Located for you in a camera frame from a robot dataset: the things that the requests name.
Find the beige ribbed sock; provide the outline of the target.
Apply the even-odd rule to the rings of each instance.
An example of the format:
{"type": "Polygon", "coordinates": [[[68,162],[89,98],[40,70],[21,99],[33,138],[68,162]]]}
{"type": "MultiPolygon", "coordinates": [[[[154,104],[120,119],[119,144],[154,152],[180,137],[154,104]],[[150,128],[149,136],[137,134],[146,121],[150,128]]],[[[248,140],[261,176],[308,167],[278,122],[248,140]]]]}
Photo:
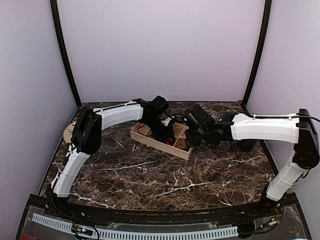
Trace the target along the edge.
{"type": "Polygon", "coordinates": [[[183,151],[188,151],[189,150],[189,146],[187,144],[187,141],[185,138],[179,138],[177,139],[176,143],[175,143],[175,147],[177,149],[183,150],[183,151]]]}

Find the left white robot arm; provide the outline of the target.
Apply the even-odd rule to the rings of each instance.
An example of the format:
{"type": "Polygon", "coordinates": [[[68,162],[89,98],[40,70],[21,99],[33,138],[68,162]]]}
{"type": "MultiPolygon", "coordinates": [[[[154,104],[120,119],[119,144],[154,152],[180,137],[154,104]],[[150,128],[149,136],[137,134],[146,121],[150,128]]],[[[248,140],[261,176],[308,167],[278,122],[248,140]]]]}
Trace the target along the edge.
{"type": "Polygon", "coordinates": [[[71,143],[58,172],[47,188],[58,198],[67,198],[83,164],[102,145],[102,131],[126,122],[138,121],[151,131],[151,137],[169,146],[175,144],[171,117],[162,120],[169,103],[161,96],[152,101],[141,98],[105,108],[84,107],[78,115],[72,130],[71,143]]]}

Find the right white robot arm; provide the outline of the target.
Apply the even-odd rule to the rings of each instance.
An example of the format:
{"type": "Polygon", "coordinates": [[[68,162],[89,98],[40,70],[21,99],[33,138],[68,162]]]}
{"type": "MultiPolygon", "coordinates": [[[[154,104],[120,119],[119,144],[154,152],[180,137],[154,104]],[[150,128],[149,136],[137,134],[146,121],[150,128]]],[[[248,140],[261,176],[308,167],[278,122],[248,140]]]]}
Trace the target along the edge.
{"type": "Polygon", "coordinates": [[[255,213],[266,217],[285,192],[320,162],[319,137],[314,117],[307,109],[287,115],[221,114],[213,119],[202,107],[195,105],[182,115],[190,147],[206,144],[216,148],[220,142],[280,141],[293,144],[292,158],[268,184],[265,197],[255,205],[255,213]]]}

